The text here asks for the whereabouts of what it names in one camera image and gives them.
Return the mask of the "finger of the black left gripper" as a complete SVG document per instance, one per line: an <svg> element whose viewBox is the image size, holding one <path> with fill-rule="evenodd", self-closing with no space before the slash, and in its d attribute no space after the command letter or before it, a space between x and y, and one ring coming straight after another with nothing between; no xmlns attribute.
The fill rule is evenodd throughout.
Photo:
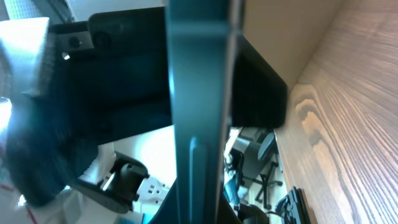
<svg viewBox="0 0 398 224"><path fill-rule="evenodd" d="M6 22L6 160L31 205L73 185L98 146L171 124L164 9Z"/></svg>
<svg viewBox="0 0 398 224"><path fill-rule="evenodd" d="M234 64L231 125L279 128L285 122L288 86L244 36Z"/></svg>

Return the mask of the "white power strip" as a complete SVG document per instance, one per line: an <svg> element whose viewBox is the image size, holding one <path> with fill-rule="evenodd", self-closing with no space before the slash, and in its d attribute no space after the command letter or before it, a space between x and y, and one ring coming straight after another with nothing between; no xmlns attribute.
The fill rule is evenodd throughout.
<svg viewBox="0 0 398 224"><path fill-rule="evenodd" d="M170 187L150 176L143 179L137 190L138 199L132 203L133 211L155 215L165 200Z"/></svg>

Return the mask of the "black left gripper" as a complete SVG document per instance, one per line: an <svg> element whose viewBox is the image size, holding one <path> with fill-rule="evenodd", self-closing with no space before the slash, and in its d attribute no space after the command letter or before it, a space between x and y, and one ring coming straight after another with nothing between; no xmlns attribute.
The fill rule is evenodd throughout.
<svg viewBox="0 0 398 224"><path fill-rule="evenodd" d="M97 184L78 179L73 183L73 188L108 210L126 214L132 210L132 203L138 200L138 188L148 177L148 170L143 163L117 152L108 178Z"/></svg>

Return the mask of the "black office chair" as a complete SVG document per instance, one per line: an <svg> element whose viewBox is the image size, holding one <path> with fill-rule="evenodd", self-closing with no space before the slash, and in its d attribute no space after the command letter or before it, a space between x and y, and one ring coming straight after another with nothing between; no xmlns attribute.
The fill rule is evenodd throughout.
<svg viewBox="0 0 398 224"><path fill-rule="evenodd" d="M273 159L278 154L274 130L257 129L252 138L240 133L235 144L238 146L233 149L241 151L244 158L241 186L249 189L252 184L260 185L255 201L270 210L271 205L267 203L267 188L273 184L283 185L279 180L271 180L272 172L279 167L279 163Z"/></svg>

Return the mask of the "Galaxy S25 smartphone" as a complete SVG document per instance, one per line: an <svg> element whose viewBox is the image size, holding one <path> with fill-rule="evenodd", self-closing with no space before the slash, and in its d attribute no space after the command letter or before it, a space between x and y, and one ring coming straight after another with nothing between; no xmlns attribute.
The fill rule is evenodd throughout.
<svg viewBox="0 0 398 224"><path fill-rule="evenodd" d="M177 178L153 223L216 223L241 1L169 1L167 56Z"/></svg>

